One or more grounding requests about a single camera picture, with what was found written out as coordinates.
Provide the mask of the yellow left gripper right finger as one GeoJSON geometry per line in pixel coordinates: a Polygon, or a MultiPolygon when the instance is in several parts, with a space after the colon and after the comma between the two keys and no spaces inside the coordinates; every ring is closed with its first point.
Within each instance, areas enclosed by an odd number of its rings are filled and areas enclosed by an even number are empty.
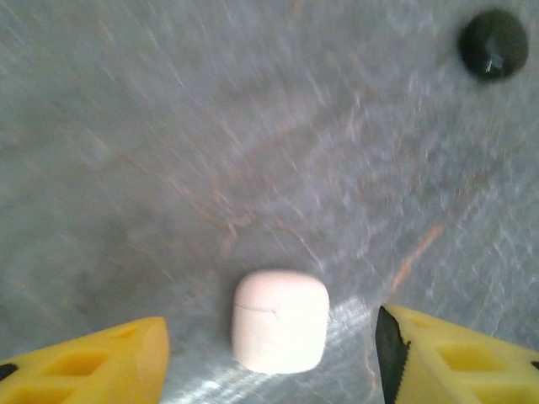
{"type": "Polygon", "coordinates": [[[539,404],[539,351],[403,306],[381,306],[385,404],[539,404]]]}

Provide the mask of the white earbud charging case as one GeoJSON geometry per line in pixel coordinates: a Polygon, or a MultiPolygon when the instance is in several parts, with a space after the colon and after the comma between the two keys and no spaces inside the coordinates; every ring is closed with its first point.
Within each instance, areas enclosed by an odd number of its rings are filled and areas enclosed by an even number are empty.
{"type": "Polygon", "coordinates": [[[329,307],[326,286],[310,274],[280,268],[248,274],[233,298],[235,359],[264,375],[314,369],[325,349],[329,307]]]}

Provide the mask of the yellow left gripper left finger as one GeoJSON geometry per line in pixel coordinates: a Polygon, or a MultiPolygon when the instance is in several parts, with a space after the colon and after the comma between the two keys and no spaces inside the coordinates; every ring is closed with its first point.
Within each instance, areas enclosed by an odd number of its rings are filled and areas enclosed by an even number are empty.
{"type": "Polygon", "coordinates": [[[0,360],[0,404],[159,404],[165,320],[146,317],[0,360]]]}

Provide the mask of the black earbud charging case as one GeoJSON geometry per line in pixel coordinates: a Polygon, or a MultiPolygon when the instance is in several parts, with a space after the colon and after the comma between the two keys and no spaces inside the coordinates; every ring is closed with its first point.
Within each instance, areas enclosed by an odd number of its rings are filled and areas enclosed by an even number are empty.
{"type": "Polygon", "coordinates": [[[467,71],[480,82],[506,80],[527,63],[529,40],[514,13],[490,8],[476,14],[458,35],[457,49],[467,71]]]}

